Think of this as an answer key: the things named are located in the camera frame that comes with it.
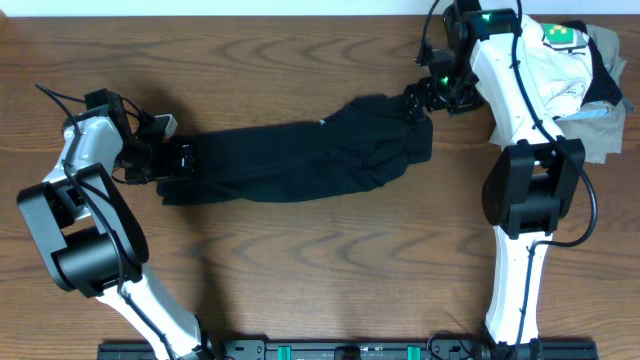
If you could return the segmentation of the black t-shirt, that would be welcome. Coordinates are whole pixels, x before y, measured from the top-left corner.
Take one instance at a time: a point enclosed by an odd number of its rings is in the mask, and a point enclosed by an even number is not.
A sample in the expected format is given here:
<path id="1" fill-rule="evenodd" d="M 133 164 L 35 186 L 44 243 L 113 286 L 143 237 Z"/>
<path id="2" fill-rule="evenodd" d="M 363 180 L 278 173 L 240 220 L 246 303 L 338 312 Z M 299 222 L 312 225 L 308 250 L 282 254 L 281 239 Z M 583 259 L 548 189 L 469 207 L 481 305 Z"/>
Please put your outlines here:
<path id="1" fill-rule="evenodd" d="M 160 182 L 166 205 L 293 203 L 367 192 L 432 155 L 433 124 L 407 95 L 357 97 L 317 121 L 176 138 L 194 172 Z"/>

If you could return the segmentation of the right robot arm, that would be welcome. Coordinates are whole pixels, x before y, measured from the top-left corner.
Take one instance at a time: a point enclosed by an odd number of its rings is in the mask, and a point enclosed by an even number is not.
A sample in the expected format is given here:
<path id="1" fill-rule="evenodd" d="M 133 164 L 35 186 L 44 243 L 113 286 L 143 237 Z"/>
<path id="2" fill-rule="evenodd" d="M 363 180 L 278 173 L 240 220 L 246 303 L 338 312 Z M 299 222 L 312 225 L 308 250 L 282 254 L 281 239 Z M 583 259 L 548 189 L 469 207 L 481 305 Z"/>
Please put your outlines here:
<path id="1" fill-rule="evenodd" d="M 586 32 L 539 23 L 520 8 L 456 1 L 443 14 L 448 46 L 423 40 L 427 77 L 408 89 L 416 110 L 464 113 L 488 105 L 501 154 L 482 189 L 496 240 L 493 294 L 473 359 L 580 359 L 590 345 L 547 345 L 537 301 L 544 259 L 579 184 L 585 148 L 558 126 L 588 92 L 595 54 Z"/>

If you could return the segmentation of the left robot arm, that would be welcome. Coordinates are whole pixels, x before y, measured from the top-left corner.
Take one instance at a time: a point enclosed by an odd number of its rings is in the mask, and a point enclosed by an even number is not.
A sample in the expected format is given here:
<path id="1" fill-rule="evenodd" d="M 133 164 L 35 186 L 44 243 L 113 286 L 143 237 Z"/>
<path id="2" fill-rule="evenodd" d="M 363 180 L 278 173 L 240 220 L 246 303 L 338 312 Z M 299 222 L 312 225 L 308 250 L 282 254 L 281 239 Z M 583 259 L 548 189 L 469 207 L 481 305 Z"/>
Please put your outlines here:
<path id="1" fill-rule="evenodd" d="M 155 276 L 143 230 L 118 191 L 189 175 L 193 151 L 171 142 L 177 122 L 150 115 L 107 89 L 88 93 L 86 109 L 68 114 L 64 147 L 41 183 L 17 205 L 55 284 L 94 298 L 122 315 L 144 343 L 106 343 L 100 359 L 212 359 L 196 315 Z"/>

